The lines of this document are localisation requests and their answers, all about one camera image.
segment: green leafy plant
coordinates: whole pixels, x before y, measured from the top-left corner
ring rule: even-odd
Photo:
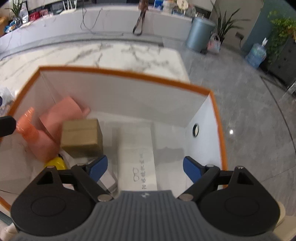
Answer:
[[[294,38],[296,41],[296,20],[277,16],[277,11],[271,11],[268,15],[268,18],[271,19],[270,22],[273,23],[273,29],[267,47],[269,64],[272,64],[277,59],[289,37]]]
[[[14,15],[18,18],[20,16],[20,10],[22,9],[23,1],[20,2],[20,0],[17,0],[17,3],[14,3],[14,0],[12,0],[12,8],[5,8],[10,9]]]
[[[243,22],[243,21],[250,21],[250,19],[245,19],[245,18],[239,18],[239,19],[232,19],[232,17],[238,12],[240,11],[240,8],[238,8],[236,11],[234,11],[231,15],[230,18],[226,19],[226,13],[227,11],[225,11],[224,13],[224,17],[222,17],[221,14],[221,10],[219,5],[217,5],[218,9],[216,8],[216,6],[213,4],[213,2],[211,1],[214,11],[217,13],[217,34],[219,35],[220,38],[222,38],[222,40],[224,39],[225,35],[227,34],[227,32],[232,29],[232,28],[237,28],[237,29],[244,29],[243,27],[234,25],[237,22]]]

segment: marble table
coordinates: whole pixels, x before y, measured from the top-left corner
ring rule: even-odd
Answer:
[[[37,48],[0,61],[0,86],[17,93],[38,66],[71,65],[121,69],[190,82],[179,53],[127,42],[72,42]]]

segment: brown cardboard box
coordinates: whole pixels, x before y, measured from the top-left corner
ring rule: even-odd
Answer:
[[[98,120],[65,121],[63,123],[61,148],[73,158],[102,155],[103,136]]]

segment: wall outlet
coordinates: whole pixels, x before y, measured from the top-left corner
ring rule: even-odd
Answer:
[[[238,37],[239,39],[243,40],[244,39],[244,35],[240,34],[239,32],[237,32],[235,34],[236,37]]]

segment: blue water bottle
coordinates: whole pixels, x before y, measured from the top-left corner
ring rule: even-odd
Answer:
[[[246,61],[252,65],[254,68],[258,68],[259,65],[265,60],[266,58],[266,49],[265,45],[267,44],[268,40],[265,38],[262,44],[254,44],[252,49],[250,50],[249,54],[246,56]]]

